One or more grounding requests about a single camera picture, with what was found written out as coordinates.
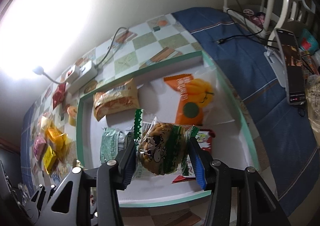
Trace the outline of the brown cookie clear packet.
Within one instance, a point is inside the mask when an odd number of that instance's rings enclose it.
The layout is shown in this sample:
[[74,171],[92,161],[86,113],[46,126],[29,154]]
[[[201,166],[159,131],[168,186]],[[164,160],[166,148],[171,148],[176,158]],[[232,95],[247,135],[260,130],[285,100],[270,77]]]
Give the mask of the brown cookie clear packet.
[[134,117],[137,170],[135,178],[180,175],[188,155],[189,125],[161,122],[157,116],[137,109]]

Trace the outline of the yellow foil snack packet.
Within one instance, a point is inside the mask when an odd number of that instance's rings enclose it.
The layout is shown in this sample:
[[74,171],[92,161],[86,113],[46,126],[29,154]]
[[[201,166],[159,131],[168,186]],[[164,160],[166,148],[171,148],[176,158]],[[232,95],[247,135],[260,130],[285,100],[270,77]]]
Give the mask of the yellow foil snack packet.
[[50,145],[46,148],[46,151],[43,154],[42,161],[46,173],[50,175],[59,163],[58,156],[56,152],[53,151]]

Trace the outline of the orange yellow clear packet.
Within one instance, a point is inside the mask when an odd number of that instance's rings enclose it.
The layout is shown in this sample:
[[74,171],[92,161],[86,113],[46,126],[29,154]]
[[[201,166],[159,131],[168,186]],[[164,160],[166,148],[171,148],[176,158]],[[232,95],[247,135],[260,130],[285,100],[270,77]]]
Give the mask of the orange yellow clear packet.
[[64,132],[61,132],[57,127],[49,127],[46,130],[46,138],[59,161],[66,162],[70,142],[67,135]]

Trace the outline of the purple pink snack packet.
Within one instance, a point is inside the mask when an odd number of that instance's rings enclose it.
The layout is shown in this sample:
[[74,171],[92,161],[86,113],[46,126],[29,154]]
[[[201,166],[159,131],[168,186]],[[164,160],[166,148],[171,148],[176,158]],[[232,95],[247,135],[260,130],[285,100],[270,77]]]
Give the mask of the purple pink snack packet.
[[36,161],[40,160],[45,146],[46,146],[46,140],[44,139],[43,135],[42,134],[37,135],[33,145],[33,153]]

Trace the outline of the pale bun clear packet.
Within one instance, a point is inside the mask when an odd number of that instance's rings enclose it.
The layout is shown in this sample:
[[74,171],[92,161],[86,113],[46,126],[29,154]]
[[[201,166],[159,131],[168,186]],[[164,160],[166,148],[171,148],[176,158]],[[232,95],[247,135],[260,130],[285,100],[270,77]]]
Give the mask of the pale bun clear packet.
[[40,128],[43,131],[46,131],[49,127],[52,126],[52,116],[41,116],[40,119]]

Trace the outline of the red foil snack packet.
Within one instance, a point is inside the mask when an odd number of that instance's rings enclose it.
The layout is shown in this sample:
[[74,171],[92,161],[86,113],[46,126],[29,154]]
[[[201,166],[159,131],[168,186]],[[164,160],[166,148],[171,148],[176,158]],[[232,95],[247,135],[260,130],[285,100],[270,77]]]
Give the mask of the red foil snack packet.
[[66,83],[59,84],[52,96],[53,110],[64,101],[65,96],[66,96]]

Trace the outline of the green white snack packet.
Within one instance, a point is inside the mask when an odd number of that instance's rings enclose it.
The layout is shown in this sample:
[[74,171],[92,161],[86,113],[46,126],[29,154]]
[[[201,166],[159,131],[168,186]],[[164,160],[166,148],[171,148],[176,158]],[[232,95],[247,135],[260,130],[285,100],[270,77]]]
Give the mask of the green white snack packet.
[[121,150],[125,150],[133,137],[133,129],[121,131],[114,128],[104,128],[100,145],[101,164],[114,160]]

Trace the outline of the red white snack packet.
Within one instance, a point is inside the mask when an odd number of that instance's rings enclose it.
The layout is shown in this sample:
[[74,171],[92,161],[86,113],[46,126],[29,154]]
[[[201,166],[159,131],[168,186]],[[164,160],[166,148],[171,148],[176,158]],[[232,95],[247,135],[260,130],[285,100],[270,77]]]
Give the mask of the red white snack packet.
[[[186,138],[195,137],[200,148],[211,153],[212,139],[215,138],[215,132],[210,129],[201,129],[192,126],[186,131]],[[190,157],[186,155],[182,161],[182,173],[172,181],[172,184],[196,180]]]

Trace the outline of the tan orange snack bag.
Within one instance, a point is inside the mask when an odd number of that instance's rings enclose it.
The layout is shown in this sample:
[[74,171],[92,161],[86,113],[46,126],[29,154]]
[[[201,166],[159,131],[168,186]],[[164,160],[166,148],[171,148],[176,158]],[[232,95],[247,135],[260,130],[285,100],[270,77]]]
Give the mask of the tan orange snack bag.
[[93,96],[93,113],[97,121],[107,115],[139,108],[138,89],[133,79]]

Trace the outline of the orange pumpkin snack bag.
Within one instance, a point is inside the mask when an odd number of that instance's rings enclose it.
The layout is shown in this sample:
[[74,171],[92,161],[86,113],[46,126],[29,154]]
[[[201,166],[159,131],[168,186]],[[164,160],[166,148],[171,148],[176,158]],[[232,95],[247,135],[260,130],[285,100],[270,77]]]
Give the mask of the orange pumpkin snack bag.
[[175,123],[203,125],[204,108],[214,99],[214,89],[210,82],[196,78],[191,73],[168,76],[163,80],[174,91],[180,93]]

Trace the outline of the yellow jelly cup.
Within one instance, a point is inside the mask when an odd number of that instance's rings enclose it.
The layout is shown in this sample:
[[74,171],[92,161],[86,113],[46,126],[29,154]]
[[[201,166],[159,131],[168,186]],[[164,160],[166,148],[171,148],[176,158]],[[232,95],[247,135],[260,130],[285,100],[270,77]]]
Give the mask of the yellow jelly cup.
[[67,108],[68,113],[68,123],[75,127],[76,126],[76,117],[77,117],[77,107],[76,106],[69,106]]

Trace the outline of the checkered patterned tablecloth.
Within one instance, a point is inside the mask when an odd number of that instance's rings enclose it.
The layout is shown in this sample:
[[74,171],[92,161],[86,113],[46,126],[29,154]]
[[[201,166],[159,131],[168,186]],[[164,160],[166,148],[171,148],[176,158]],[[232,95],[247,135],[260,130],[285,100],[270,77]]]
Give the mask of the checkered patterned tablecloth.
[[[262,169],[272,172],[282,208],[292,225],[319,225],[319,148],[307,113],[288,105],[264,47],[247,38],[234,38],[240,25],[213,8],[190,8],[132,28],[133,37],[118,53],[104,42],[78,59],[103,60],[98,83],[110,82],[169,47],[179,54],[204,50],[231,83],[251,127]],[[217,40],[231,39],[223,44]]]

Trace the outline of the white power strip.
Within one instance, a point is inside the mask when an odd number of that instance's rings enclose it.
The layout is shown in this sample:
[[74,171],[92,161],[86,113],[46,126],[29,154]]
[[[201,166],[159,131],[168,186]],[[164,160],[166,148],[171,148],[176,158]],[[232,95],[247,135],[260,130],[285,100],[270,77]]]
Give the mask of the white power strip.
[[74,95],[81,87],[95,78],[97,74],[97,67],[92,60],[89,60],[82,67],[73,65],[66,73],[66,91]]

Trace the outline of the white gooseneck lamp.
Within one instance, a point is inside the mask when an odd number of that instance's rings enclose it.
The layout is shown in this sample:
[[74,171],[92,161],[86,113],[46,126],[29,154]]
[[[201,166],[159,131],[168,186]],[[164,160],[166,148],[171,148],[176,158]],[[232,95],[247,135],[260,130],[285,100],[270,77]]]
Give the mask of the white gooseneck lamp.
[[58,82],[54,79],[52,79],[45,71],[44,69],[41,67],[41,66],[38,66],[36,67],[33,72],[37,75],[40,75],[40,76],[44,76],[46,77],[47,79],[49,79],[51,82],[55,83],[55,84],[58,84],[58,85],[62,85],[62,84],[65,84],[65,82]]

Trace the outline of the white phone stand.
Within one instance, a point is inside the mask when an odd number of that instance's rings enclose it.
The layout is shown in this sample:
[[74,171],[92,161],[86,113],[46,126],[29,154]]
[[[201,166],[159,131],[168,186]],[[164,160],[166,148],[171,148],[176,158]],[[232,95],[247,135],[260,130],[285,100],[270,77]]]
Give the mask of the white phone stand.
[[280,51],[272,46],[265,46],[264,56],[271,66],[276,78],[282,88],[286,89],[286,74],[285,74],[285,65],[281,58]]

